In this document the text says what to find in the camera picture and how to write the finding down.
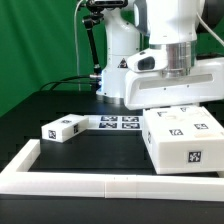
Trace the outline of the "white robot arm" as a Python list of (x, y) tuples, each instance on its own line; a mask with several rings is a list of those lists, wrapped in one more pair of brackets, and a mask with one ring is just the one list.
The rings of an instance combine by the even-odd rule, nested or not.
[(206, 11), (224, 16), (221, 0), (86, 0), (87, 33), (105, 23), (107, 65), (94, 56), (100, 100), (130, 110), (224, 99), (224, 57), (197, 60), (196, 32)]

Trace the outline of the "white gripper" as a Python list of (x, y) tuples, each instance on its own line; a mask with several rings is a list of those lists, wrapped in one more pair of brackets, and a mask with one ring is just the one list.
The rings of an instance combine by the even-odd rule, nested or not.
[(125, 78), (129, 110), (195, 104), (224, 99), (224, 57), (199, 60), (187, 76), (165, 78), (160, 71)]

